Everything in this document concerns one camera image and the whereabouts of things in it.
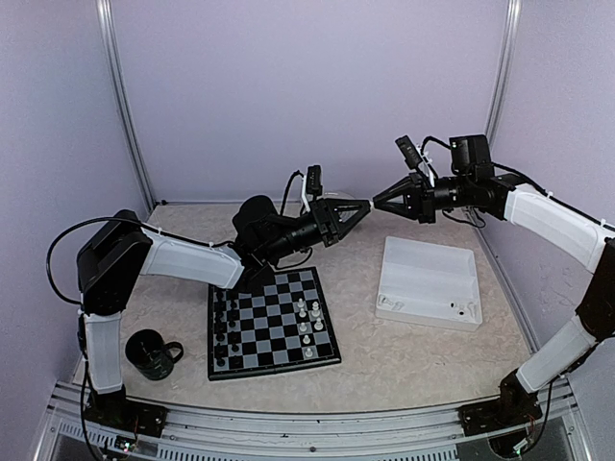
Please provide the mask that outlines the white plastic tray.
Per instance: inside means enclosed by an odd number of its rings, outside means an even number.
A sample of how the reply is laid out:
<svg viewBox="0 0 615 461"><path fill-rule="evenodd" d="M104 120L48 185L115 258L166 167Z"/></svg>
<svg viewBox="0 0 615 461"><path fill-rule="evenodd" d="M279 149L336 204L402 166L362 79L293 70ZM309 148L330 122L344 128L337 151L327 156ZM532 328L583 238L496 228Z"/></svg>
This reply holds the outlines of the white plastic tray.
<svg viewBox="0 0 615 461"><path fill-rule="evenodd" d="M386 237L375 314L425 327L477 330L482 312L474 252Z"/></svg>

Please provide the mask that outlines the black and grey chessboard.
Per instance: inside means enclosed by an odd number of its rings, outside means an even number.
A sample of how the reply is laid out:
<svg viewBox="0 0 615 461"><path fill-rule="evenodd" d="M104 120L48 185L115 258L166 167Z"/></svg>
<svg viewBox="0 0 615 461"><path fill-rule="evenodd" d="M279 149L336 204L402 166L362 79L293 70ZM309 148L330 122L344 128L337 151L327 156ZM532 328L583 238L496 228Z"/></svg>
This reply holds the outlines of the black and grey chessboard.
<svg viewBox="0 0 615 461"><path fill-rule="evenodd" d="M306 318L299 317L299 299ZM311 315L319 302L321 315ZM314 329L320 319L323 329ZM309 333L299 331L307 323ZM311 343L304 345L308 335ZM289 373L342 361L323 288L314 266L280 271L272 284L255 292L211 285L208 292L208 379L221 381ZM312 358L305 349L312 348Z"/></svg>

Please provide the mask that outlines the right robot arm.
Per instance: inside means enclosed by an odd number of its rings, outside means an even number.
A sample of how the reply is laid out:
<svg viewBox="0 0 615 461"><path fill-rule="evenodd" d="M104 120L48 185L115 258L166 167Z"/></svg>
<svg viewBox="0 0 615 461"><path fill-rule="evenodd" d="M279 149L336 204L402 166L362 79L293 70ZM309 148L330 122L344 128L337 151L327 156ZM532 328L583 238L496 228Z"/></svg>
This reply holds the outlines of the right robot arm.
<svg viewBox="0 0 615 461"><path fill-rule="evenodd" d="M570 262L542 262L535 284L541 299L569 304L570 320L525 363L505 377L492 419L514 425L534 406L545 385L579 368L614 336L614 227L555 197L528 174L492 159L483 134L452 137L440 145L451 156L450 175L434 171L425 146L396 139L408 174L378 194L375 208L422 224L456 208L474 210L528 231Z"/></svg>

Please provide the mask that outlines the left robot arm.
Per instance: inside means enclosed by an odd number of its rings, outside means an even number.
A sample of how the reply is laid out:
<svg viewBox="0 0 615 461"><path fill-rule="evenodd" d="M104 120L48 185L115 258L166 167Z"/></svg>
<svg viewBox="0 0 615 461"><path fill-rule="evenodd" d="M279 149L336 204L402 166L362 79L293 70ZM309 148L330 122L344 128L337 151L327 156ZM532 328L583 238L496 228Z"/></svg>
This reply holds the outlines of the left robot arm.
<svg viewBox="0 0 615 461"><path fill-rule="evenodd" d="M317 198L290 217L265 195L245 201L232 218L235 238L206 243L155 229L123 209L77 255L87 382L98 413L116 427L135 416L124 388L120 323L142 279L173 279L218 288L250 287L273 275L281 259L341 242L371 211L367 200Z"/></svg>

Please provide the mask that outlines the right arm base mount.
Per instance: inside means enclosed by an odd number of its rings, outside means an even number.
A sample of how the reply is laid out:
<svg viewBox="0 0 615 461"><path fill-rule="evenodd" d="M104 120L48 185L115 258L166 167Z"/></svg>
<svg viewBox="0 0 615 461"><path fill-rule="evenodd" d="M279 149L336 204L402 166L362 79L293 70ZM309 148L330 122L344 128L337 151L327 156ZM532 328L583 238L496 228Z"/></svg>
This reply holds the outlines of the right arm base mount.
<svg viewBox="0 0 615 461"><path fill-rule="evenodd" d="M527 424L543 416L537 402L506 406L500 399L462 405L457 413L466 437Z"/></svg>

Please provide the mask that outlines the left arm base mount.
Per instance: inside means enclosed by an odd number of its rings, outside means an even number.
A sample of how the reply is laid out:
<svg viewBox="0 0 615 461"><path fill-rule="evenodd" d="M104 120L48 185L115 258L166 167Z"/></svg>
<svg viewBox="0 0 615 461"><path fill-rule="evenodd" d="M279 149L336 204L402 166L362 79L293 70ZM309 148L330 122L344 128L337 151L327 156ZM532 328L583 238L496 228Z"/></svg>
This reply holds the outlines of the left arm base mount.
<svg viewBox="0 0 615 461"><path fill-rule="evenodd" d="M85 408L85 420L99 425L160 438L168 410L161 405L128 399L124 393L93 393Z"/></svg>

